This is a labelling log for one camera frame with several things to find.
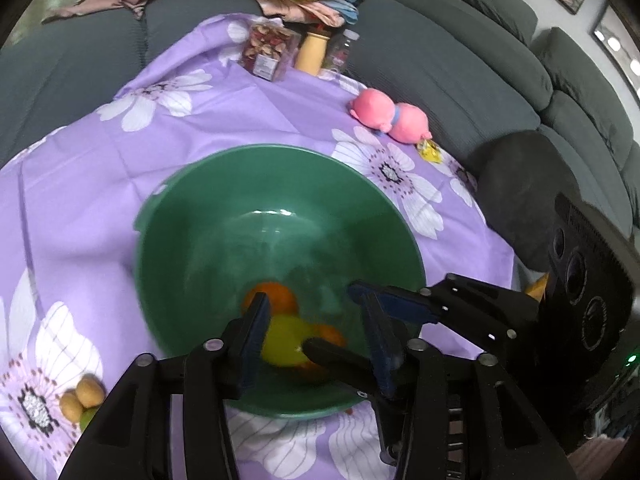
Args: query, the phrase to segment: white bottle cap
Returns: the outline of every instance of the white bottle cap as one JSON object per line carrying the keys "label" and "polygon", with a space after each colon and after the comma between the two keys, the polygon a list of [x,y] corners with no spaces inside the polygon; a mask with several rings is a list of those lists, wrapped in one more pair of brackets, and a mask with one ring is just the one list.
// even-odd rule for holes
{"label": "white bottle cap", "polygon": [[343,32],[345,38],[349,38],[350,40],[356,41],[360,35],[357,32],[353,32],[348,28]]}

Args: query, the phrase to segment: stuffed animal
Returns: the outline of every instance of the stuffed animal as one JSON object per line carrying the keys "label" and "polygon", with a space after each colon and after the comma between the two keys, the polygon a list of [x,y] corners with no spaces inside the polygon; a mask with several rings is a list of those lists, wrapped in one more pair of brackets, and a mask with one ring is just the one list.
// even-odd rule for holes
{"label": "stuffed animal", "polygon": [[349,104],[349,113],[368,128],[389,134],[404,144],[431,139],[429,120],[420,108],[407,103],[394,104],[380,90],[367,88]]}

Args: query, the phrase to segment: purple tablecloth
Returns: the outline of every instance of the purple tablecloth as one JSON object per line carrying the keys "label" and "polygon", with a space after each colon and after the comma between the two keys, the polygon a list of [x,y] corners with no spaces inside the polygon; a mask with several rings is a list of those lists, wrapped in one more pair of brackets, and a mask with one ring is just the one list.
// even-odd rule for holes
{"label": "purple tablecloth", "polygon": [[[270,83],[247,73],[234,60],[251,20],[203,22],[113,102],[0,170],[0,424],[38,480],[59,475],[79,437],[59,396],[85,374],[111,388],[136,355],[159,354],[132,280],[133,221],[164,179],[211,153],[266,142],[333,156],[398,206],[428,284],[446,272],[511,283],[513,251],[486,226],[473,181],[459,179],[456,162],[446,154],[443,164],[425,162],[413,146],[361,127],[346,113],[353,82],[289,70]],[[441,326],[425,327],[423,336],[452,354],[478,352]],[[392,474],[378,459],[366,403],[352,415],[306,422],[229,415],[245,479]]]}

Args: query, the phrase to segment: white label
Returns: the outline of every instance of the white label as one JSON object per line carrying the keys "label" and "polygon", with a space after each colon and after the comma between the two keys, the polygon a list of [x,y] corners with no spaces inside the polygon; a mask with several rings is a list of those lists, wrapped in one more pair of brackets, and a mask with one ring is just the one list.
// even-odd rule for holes
{"label": "white label", "polygon": [[255,57],[254,75],[271,81],[277,66],[278,62],[275,59],[271,59],[271,57],[264,56],[263,54],[258,54]]}

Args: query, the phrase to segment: yellow bottle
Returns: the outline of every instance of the yellow bottle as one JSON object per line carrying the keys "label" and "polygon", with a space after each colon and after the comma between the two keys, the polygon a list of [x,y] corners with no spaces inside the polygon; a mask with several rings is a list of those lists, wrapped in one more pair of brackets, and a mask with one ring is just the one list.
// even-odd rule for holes
{"label": "yellow bottle", "polygon": [[322,34],[309,32],[300,47],[300,52],[296,59],[296,68],[302,70],[302,72],[317,76],[324,60],[328,40],[329,38]]}

